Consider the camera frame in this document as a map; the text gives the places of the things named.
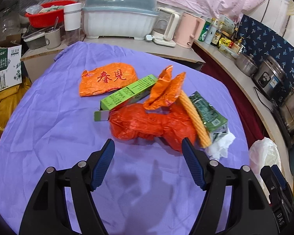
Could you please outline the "orange plastic bag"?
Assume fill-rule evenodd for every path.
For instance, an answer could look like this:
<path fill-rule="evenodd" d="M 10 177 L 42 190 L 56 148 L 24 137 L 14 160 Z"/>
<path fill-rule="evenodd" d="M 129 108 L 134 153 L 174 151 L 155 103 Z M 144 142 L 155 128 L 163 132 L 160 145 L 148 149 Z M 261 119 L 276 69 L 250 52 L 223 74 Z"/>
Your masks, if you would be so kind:
<path fill-rule="evenodd" d="M 181 104 L 173 103 L 163 113 L 147 112 L 141 103 L 115 110 L 109 115 L 112 135 L 124 141 L 143 138 L 149 141 L 163 138 L 175 151 L 181 151 L 181 143 L 188 138 L 195 143 L 197 132 L 189 115 Z"/>

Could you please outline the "small steel pot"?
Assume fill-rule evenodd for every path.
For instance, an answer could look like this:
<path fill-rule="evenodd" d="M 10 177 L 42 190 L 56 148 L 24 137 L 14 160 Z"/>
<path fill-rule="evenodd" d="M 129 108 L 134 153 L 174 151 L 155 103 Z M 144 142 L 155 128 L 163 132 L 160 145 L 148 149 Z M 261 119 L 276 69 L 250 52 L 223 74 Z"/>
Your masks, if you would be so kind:
<path fill-rule="evenodd" d="M 235 61 L 235 65 L 241 72 L 249 77 L 251 77 L 258 70 L 258 66 L 254 62 L 252 54 L 248 56 L 244 53 L 240 53 Z"/>

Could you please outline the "white milk carton box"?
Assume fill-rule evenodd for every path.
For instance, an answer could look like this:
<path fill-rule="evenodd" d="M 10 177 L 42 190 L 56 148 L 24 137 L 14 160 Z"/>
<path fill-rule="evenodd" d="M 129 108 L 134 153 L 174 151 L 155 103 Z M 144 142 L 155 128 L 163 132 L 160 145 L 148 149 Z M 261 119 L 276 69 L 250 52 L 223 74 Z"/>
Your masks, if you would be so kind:
<path fill-rule="evenodd" d="M 0 91 L 22 83 L 22 46 L 0 48 Z"/>

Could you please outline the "purple tablecloth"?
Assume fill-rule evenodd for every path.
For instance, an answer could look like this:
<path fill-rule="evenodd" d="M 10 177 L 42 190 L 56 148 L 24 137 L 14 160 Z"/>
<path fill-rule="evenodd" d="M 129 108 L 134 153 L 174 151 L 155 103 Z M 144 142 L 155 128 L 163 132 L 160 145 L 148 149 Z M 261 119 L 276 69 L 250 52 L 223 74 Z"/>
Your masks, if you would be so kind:
<path fill-rule="evenodd" d="M 118 46 L 77 42 L 21 99 L 0 139 L 0 214 L 18 232 L 27 202 L 47 167 L 71 168 L 102 148 L 109 123 L 94 121 L 100 96 L 81 97 L 85 70 L 121 62 L 139 78 L 158 76 L 170 61 Z M 161 139 L 115 141 L 102 185 L 93 193 L 109 234 L 188 234 L 204 191 L 183 156 Z"/>

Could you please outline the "white tea box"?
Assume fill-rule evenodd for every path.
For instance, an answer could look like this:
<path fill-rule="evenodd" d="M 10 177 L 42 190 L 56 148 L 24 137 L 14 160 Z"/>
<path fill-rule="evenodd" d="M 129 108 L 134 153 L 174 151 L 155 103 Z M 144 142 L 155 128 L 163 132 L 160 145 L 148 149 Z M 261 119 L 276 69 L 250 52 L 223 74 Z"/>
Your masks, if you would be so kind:
<path fill-rule="evenodd" d="M 228 18 L 226 15 L 220 15 L 219 21 L 223 23 L 222 30 L 228 34 L 232 34 L 235 30 L 235 23 L 232 19 Z"/>

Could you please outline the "soy sauce bottle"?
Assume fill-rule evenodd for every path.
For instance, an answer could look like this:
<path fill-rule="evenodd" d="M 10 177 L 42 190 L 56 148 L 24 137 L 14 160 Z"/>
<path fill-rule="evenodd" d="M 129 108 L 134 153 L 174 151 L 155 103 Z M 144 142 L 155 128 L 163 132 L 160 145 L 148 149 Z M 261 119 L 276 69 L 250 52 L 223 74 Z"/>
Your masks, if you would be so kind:
<path fill-rule="evenodd" d="M 220 40 L 220 38 L 222 36 L 222 28 L 223 28 L 223 25 L 224 25 L 224 23 L 221 22 L 220 25 L 219 25 L 219 27 L 218 27 L 218 30 L 214 34 L 214 37 L 213 37 L 213 39 L 212 39 L 212 41 L 210 43 L 212 46 L 217 46 L 218 45 L 218 42 L 219 42 L 219 40 Z"/>

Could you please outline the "orange wrapper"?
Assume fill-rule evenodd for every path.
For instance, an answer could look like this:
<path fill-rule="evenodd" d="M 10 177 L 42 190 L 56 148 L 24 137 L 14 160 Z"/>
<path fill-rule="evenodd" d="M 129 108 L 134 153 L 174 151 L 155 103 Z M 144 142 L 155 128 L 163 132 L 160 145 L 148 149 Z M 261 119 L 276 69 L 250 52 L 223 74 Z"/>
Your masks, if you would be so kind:
<path fill-rule="evenodd" d="M 159 75 L 157 82 L 151 88 L 149 98 L 143 103 L 146 110 L 156 110 L 171 106 L 179 97 L 186 73 L 182 72 L 172 78 L 173 66 L 167 66 Z"/>

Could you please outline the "green cardboard box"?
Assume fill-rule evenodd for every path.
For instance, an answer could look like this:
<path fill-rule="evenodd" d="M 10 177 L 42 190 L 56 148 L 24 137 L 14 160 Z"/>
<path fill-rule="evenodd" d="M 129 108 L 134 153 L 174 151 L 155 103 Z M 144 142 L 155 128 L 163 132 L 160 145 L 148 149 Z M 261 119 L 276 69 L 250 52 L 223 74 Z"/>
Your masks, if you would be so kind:
<path fill-rule="evenodd" d="M 111 111 L 142 100 L 150 94 L 157 80 L 150 74 L 103 98 L 100 101 L 100 110 L 94 112 L 94 121 L 108 121 Z"/>

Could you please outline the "white plastic cup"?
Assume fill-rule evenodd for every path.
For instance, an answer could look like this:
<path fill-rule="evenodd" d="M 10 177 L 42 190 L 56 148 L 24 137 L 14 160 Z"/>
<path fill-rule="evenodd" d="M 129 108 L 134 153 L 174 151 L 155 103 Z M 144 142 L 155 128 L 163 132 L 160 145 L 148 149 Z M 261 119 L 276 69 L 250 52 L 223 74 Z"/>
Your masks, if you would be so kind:
<path fill-rule="evenodd" d="M 82 3 L 72 3 L 64 6 L 65 31 L 73 31 L 80 28 L 82 7 Z"/>

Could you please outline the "white tissue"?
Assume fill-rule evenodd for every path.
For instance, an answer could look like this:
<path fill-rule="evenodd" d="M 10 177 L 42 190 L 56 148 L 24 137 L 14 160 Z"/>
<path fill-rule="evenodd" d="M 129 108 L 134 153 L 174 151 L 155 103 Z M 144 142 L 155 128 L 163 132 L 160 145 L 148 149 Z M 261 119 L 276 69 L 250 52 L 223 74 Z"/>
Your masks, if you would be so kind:
<path fill-rule="evenodd" d="M 223 137 L 207 147 L 205 149 L 205 153 L 211 160 L 219 161 L 221 158 L 228 158 L 228 149 L 234 142 L 235 138 L 236 137 L 234 134 L 228 130 L 228 132 Z"/>

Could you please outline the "orange printed fruit bag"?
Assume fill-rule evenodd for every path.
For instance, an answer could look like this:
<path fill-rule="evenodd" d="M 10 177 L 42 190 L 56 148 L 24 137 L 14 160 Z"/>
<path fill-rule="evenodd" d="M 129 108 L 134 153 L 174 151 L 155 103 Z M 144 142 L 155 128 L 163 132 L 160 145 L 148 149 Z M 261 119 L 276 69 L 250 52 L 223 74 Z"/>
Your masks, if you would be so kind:
<path fill-rule="evenodd" d="M 110 63 L 85 70 L 79 87 L 81 97 L 96 96 L 122 89 L 138 80 L 135 69 L 126 63 Z"/>

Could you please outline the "green white milk carton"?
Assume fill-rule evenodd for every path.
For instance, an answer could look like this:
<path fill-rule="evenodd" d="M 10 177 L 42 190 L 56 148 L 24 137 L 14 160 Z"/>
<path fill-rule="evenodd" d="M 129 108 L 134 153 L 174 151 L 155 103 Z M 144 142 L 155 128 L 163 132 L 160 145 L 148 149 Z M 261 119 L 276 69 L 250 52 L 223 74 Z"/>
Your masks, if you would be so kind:
<path fill-rule="evenodd" d="M 190 101 L 199 113 L 212 143 L 228 133 L 228 119 L 221 115 L 197 91 L 189 96 Z"/>

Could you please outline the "red plastic basin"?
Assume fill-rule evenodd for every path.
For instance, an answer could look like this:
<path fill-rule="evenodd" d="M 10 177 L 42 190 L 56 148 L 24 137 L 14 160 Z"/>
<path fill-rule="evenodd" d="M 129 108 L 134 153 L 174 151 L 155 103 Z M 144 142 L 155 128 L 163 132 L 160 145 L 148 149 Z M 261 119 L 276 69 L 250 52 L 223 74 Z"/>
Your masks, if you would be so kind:
<path fill-rule="evenodd" d="M 65 6 L 69 4 L 76 3 L 73 0 L 58 0 L 52 1 L 48 3 L 43 3 L 41 6 L 43 8 L 49 8 L 52 5 L 55 6 Z M 34 28 L 46 28 L 54 26 L 56 18 L 58 18 L 58 23 L 64 22 L 64 9 L 58 9 L 55 11 L 45 12 L 45 13 L 38 13 L 38 14 L 29 14 L 28 12 L 25 13 L 25 17 L 29 19 L 30 25 Z"/>

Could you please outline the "white glass kettle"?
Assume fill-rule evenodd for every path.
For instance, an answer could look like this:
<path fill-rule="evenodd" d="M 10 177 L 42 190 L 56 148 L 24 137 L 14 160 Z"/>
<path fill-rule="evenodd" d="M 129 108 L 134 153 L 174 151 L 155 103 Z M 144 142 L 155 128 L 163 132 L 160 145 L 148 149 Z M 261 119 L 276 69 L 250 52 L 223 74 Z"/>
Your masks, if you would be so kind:
<path fill-rule="evenodd" d="M 173 37 L 180 20 L 180 14 L 168 7 L 158 7 L 159 16 L 150 34 L 145 36 L 146 41 L 157 45 L 174 48 L 176 43 Z"/>

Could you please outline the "pink electric kettle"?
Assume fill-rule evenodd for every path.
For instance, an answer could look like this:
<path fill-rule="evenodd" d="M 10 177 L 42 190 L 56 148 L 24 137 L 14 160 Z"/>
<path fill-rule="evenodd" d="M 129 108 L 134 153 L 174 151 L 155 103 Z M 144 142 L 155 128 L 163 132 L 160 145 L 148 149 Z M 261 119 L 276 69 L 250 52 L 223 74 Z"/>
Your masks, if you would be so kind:
<path fill-rule="evenodd" d="M 174 35 L 175 43 L 184 48 L 191 48 L 194 41 L 198 40 L 204 24 L 204 19 L 184 12 Z"/>

